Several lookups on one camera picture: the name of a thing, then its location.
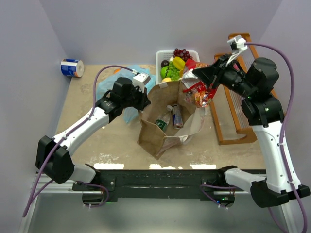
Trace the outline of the blue plastic bag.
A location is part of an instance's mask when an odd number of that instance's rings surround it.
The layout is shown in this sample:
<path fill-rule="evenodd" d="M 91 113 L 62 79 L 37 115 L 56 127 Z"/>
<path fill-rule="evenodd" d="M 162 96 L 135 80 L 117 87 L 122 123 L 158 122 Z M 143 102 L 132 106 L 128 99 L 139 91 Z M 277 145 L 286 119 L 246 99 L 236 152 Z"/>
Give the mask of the blue plastic bag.
<path fill-rule="evenodd" d="M 148 68 L 141 67 L 140 65 L 132 65 L 129 66 L 130 69 L 136 70 L 139 73 L 146 73 L 150 76 L 150 80 L 146 84 L 147 92 L 149 92 L 156 84 L 156 75 L 152 74 Z M 102 81 L 100 81 L 97 85 L 96 89 L 96 100 L 99 100 L 108 90 L 112 89 L 114 82 L 119 77 L 125 77 L 129 78 L 130 80 L 133 79 L 134 73 L 127 69 L 120 69 L 119 71 L 116 71 L 118 68 L 113 68 L 114 73 Z M 138 110 L 136 110 L 133 107 L 126 108 L 123 111 L 123 119 L 128 124 L 134 119 L 138 117 Z"/>

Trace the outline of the red snack packet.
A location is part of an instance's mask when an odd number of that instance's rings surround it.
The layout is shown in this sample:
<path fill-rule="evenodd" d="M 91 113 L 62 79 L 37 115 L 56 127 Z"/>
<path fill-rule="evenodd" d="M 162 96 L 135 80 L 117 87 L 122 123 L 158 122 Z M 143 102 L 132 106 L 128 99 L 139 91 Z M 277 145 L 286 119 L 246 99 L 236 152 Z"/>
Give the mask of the red snack packet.
<path fill-rule="evenodd" d="M 185 101 L 191 104 L 195 104 L 197 108 L 203 108 L 208 106 L 217 91 L 205 85 L 194 74 L 193 70 L 196 68 L 207 67 L 208 64 L 196 62 L 192 59 L 188 59 L 185 63 L 181 82 L 183 84 L 183 93 L 185 93 Z"/>

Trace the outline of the brown paper grocery bag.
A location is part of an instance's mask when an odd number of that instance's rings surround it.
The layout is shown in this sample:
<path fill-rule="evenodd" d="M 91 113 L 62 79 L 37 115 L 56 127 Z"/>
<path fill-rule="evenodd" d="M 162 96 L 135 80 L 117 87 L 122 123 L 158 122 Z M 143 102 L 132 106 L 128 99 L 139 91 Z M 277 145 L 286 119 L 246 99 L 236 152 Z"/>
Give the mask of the brown paper grocery bag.
<path fill-rule="evenodd" d="M 167 149 L 187 144 L 200 132 L 204 125 L 206 110 L 197 108 L 186 101 L 186 93 L 181 81 L 172 81 L 155 85 L 148 93 L 150 105 L 139 114 L 141 130 L 138 144 L 150 155 L 159 159 Z M 173 120 L 165 131 L 156 125 L 156 120 L 167 112 L 167 106 L 175 104 L 181 107 L 183 126 L 180 129 L 173 127 Z"/>

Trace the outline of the clear water bottle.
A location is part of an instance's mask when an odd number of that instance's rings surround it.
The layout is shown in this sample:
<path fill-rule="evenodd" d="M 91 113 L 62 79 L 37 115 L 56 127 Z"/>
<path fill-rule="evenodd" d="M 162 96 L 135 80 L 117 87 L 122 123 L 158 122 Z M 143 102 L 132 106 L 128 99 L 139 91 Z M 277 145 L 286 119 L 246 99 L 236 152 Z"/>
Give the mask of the clear water bottle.
<path fill-rule="evenodd" d="M 173 107 L 171 105 L 167 105 L 166 110 L 155 121 L 155 125 L 158 126 L 163 132 L 166 132 L 168 124 L 170 123 L 172 109 Z"/>

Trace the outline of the red bull can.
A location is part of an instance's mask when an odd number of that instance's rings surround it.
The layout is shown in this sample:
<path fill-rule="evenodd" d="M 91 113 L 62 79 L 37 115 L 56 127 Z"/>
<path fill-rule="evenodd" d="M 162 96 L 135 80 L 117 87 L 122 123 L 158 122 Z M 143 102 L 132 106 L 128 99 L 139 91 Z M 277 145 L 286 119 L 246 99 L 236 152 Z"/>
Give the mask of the red bull can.
<path fill-rule="evenodd" d="M 175 104 L 172 109 L 173 127 L 175 129 L 183 128 L 183 120 L 181 115 L 181 108 L 179 104 Z"/>

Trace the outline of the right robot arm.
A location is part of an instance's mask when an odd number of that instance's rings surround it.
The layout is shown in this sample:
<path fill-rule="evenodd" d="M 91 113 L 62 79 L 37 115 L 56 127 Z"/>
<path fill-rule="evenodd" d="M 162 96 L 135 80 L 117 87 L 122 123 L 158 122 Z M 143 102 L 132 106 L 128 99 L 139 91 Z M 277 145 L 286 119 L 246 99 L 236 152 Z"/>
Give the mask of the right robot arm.
<path fill-rule="evenodd" d="M 247 72 L 229 55 L 221 56 L 208 67 L 192 72 L 207 87 L 223 85 L 240 95 L 242 111 L 259 141 L 266 166 L 266 177 L 244 172 L 235 166 L 222 168 L 225 183 L 251 194 L 260 208 L 274 207 L 311 194 L 298 179 L 285 134 L 281 128 L 285 116 L 280 101 L 272 95 L 279 78 L 276 64 L 268 58 L 257 58 Z"/>

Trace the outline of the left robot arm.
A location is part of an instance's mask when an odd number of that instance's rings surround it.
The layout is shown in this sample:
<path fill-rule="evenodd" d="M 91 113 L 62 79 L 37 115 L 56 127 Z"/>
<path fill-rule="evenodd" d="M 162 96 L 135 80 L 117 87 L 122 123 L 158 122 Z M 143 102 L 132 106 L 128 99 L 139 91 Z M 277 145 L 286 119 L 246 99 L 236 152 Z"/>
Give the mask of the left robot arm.
<path fill-rule="evenodd" d="M 139 73 L 133 79 L 120 77 L 112 89 L 98 100 L 90 111 L 65 131 L 38 142 L 35 166 L 57 184 L 68 180 L 91 183 L 98 172 L 89 165 L 75 165 L 71 156 L 97 130 L 120 116 L 125 108 L 142 111 L 150 104 L 146 84 L 150 76 Z"/>

